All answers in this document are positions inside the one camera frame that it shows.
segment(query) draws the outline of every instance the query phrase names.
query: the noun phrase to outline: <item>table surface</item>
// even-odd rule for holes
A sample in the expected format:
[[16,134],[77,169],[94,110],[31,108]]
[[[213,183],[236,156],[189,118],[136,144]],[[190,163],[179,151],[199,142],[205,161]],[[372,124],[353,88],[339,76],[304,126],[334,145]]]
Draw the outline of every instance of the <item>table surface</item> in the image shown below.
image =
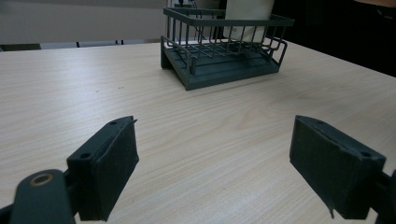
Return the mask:
[[295,115],[396,168],[396,79],[292,43],[277,74],[195,91],[161,69],[158,43],[2,52],[0,80],[1,207],[130,115],[140,162],[108,223],[374,223],[332,219],[290,164]]

